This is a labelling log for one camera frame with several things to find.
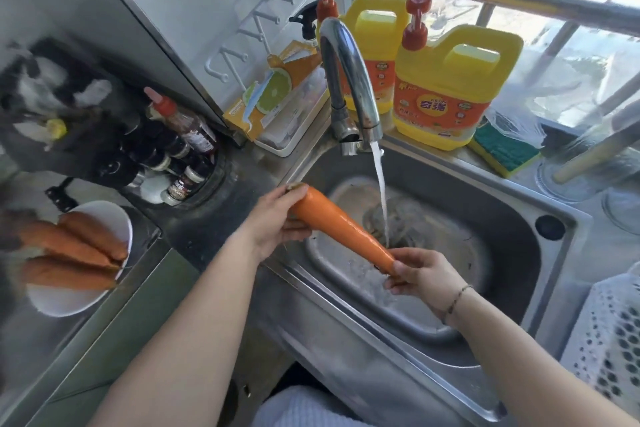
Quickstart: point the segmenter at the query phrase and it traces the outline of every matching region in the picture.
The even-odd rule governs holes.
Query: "yellow bottle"
[[[322,20],[328,16],[328,7],[332,2],[323,1],[318,2],[316,31],[320,29]],[[360,49],[380,114],[388,112],[393,106],[396,52],[402,41],[404,28],[410,20],[405,5],[406,0],[354,0],[347,13],[339,17]],[[351,89],[341,68],[340,75],[347,108],[355,110]]]
[[[412,15],[396,55],[393,120],[400,133],[442,150],[465,146],[522,51],[516,34],[460,25],[427,43],[420,21],[431,0],[407,0]]]

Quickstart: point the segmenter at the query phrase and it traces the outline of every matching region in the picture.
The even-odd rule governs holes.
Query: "chrome faucet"
[[[340,20],[326,18],[320,26],[320,50],[327,86],[331,97],[331,127],[340,142],[342,155],[355,155],[363,147],[382,139],[382,124],[376,98],[364,60],[353,36]],[[340,87],[338,61],[347,77],[358,114],[360,131],[355,126],[344,102]]]

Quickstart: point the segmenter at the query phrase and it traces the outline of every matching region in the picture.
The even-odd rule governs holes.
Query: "hand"
[[[385,289],[392,294],[417,296],[443,320],[467,282],[445,256],[435,250],[395,248],[389,252],[396,258],[393,266],[397,277],[389,277]]]
[[[311,235],[311,230],[300,220],[288,217],[289,208],[307,195],[308,186],[300,186],[287,192],[280,186],[258,199],[257,204],[240,225],[237,234],[249,240],[251,252],[258,262],[266,259],[276,246],[290,240],[302,241]]]

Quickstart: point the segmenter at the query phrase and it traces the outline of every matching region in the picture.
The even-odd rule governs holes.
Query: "white hook rack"
[[[264,49],[267,51],[267,54],[271,54],[271,48],[269,47],[269,42],[267,41],[267,36],[264,33],[264,29],[262,28],[262,23],[260,22],[260,19],[265,19],[276,25],[279,25],[280,18],[277,16],[272,16],[270,14],[267,14],[266,12],[259,10],[260,6],[263,3],[268,1],[270,0],[261,0],[260,2],[258,2],[258,4],[256,4],[256,6],[251,10],[251,12],[249,12],[249,15],[247,15],[247,17],[245,17],[242,20],[242,22],[240,22],[240,25],[236,30],[236,34],[242,34],[247,37],[252,37],[260,41],[261,43],[263,43]],[[281,1],[289,2],[290,4],[293,5],[293,0],[281,0]],[[247,22],[247,20],[249,19],[253,19],[253,22],[255,23],[255,26],[258,32],[253,32],[253,31],[244,29],[242,27],[242,25],[245,24],[245,22]],[[240,85],[240,88],[242,88],[243,91],[246,91],[246,87],[244,86],[242,78],[238,74],[236,67],[233,65],[233,62],[231,61],[231,58],[229,58],[229,55],[240,59],[240,61],[242,62],[246,62],[249,59],[249,55],[246,53],[239,53],[238,51],[234,51],[222,45],[220,49],[217,52],[215,52],[215,54],[213,54],[207,59],[206,63],[204,64],[204,70],[207,72],[208,75],[211,75],[214,78],[217,78],[222,83],[227,83],[229,81],[229,75],[227,75],[226,73],[220,73],[219,71],[215,71],[214,69],[212,69],[211,64],[216,54],[220,54],[222,56],[222,58],[225,60],[225,63],[229,68],[229,71],[234,76],[234,79],[237,81],[237,83]]]

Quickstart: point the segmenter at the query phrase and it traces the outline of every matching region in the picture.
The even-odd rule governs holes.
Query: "white plate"
[[[127,258],[116,275],[117,279],[122,274],[122,270],[129,260],[129,253],[131,253],[133,228],[129,216],[120,206],[108,201],[91,201],[80,204],[72,211],[81,211],[93,216],[110,229],[118,239],[127,243]],[[107,292],[73,291],[61,287],[27,285],[27,296],[35,308],[52,318],[64,318],[82,312],[102,299]]]

